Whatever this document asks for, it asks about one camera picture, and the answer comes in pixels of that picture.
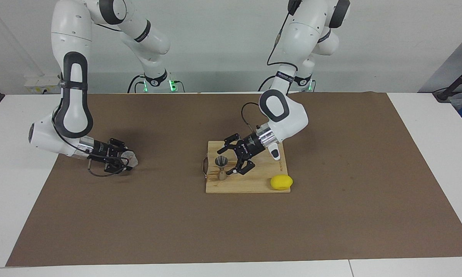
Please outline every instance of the white wall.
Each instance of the white wall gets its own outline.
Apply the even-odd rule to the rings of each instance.
[[[421,92],[431,92],[440,88],[450,86],[458,77],[462,75],[462,44],[458,46],[453,54],[435,72],[435,74],[420,89]],[[460,85],[456,92],[462,92]]]
[[[133,1],[171,37],[167,68],[187,91],[256,90],[275,73],[265,62],[287,0]],[[54,0],[0,0],[5,93],[23,93],[24,75],[58,74],[50,46],[54,5]],[[18,46],[2,37],[4,28]],[[97,26],[93,33],[90,92],[126,91],[141,70],[137,58],[117,33]],[[417,92],[462,42],[462,0],[352,0],[350,18],[337,33],[338,52],[317,60],[317,91]]]

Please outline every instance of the white table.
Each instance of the white table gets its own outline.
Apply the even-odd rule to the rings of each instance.
[[[462,119],[429,94],[389,97],[462,221]],[[57,95],[7,96],[0,104],[0,276],[462,277],[462,258],[4,269],[57,157],[29,145],[29,126],[58,100]]]

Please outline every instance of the wooden cutting board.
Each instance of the wooden cutting board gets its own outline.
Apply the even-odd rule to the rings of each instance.
[[[252,158],[255,168],[246,175],[232,174],[226,180],[218,178],[219,167],[215,164],[215,158],[219,156],[217,150],[223,147],[223,142],[208,142],[208,171],[206,193],[289,193],[287,190],[275,190],[270,186],[270,179],[276,175],[287,175],[287,164],[282,144],[279,144],[281,159],[276,161],[268,151],[263,151]],[[228,159],[224,168],[226,171],[236,165],[237,158],[234,151],[228,150],[222,154]]]

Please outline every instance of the lemon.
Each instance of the lemon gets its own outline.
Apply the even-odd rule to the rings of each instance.
[[[287,190],[292,186],[292,178],[289,175],[277,175],[270,180],[270,185],[275,190]]]

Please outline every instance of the green light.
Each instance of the green light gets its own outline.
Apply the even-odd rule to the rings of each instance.
[[[171,88],[171,92],[175,92],[176,90],[178,90],[176,84],[174,84],[174,82],[171,80],[169,80],[169,87]]]

